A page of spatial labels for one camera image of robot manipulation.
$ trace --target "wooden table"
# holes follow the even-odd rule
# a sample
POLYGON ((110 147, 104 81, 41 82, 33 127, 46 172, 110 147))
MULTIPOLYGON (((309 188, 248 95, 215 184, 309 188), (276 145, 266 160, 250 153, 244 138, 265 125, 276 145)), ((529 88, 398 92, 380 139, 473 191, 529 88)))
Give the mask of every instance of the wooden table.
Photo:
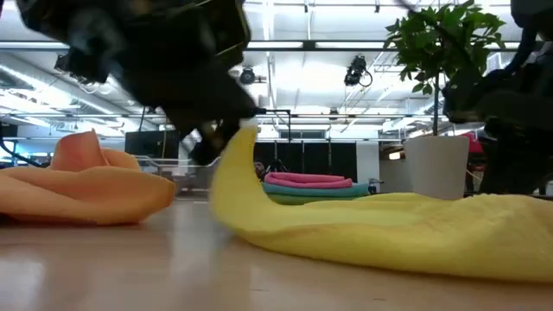
POLYGON ((142 226, 0 229, 2 311, 551 310, 553 286, 288 257, 234 238, 205 201, 142 226))

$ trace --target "potted plant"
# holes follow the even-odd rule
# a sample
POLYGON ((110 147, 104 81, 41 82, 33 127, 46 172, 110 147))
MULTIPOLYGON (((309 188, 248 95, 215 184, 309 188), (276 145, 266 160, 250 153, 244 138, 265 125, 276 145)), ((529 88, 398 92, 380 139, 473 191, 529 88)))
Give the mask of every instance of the potted plant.
POLYGON ((487 70, 490 50, 495 43, 505 47, 497 16, 482 12, 474 0, 462 5, 444 5, 410 12, 386 28, 384 48, 397 48, 396 64, 403 66, 400 79, 416 80, 413 92, 434 93, 434 136, 419 137, 405 143, 413 190, 442 199, 462 197, 468 157, 465 137, 437 137, 440 76, 451 79, 460 69, 487 70))

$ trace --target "fabric fold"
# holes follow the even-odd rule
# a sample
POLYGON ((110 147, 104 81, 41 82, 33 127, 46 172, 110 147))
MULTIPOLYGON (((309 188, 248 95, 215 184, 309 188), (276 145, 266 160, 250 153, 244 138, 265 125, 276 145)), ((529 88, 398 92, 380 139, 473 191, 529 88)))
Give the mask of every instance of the fabric fold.
POLYGON ((101 149, 94 132, 61 138, 49 168, 0 170, 0 213, 22 221, 136 223, 174 196, 173 182, 143 173, 131 155, 101 149))

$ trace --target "stack of cloths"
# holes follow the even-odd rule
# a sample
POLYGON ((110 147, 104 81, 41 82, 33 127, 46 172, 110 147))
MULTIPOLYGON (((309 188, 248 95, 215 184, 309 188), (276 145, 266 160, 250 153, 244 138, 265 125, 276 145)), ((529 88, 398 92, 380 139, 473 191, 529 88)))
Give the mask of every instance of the stack of cloths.
POLYGON ((367 184, 332 175, 268 173, 264 191, 276 203, 301 205, 321 200, 354 200, 368 195, 367 184))

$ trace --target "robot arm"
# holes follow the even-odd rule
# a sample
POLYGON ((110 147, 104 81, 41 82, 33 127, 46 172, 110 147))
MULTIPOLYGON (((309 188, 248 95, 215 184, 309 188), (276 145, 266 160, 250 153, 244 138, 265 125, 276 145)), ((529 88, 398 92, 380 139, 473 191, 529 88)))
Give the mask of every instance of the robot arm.
POLYGON ((210 163, 256 106, 227 71, 250 30, 244 0, 17 0, 25 25, 71 48, 59 69, 104 83, 112 74, 135 100, 162 107, 191 157, 210 163), (213 130, 213 121, 220 126, 213 130))
POLYGON ((553 177, 553 3, 512 0, 512 15, 523 36, 512 62, 480 77, 459 71, 442 91, 444 114, 453 123, 485 122, 482 137, 487 168, 480 191, 532 194, 553 177), (537 35, 546 41, 536 62, 537 35))

